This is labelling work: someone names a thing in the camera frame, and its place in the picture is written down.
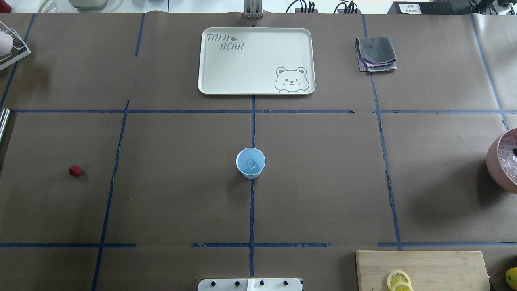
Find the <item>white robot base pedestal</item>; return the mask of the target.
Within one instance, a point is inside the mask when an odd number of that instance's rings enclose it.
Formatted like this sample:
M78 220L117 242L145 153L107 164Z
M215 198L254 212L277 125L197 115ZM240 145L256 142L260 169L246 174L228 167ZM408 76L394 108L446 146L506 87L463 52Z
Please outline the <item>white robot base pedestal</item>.
M203 279L198 291L303 291L298 278L213 278Z

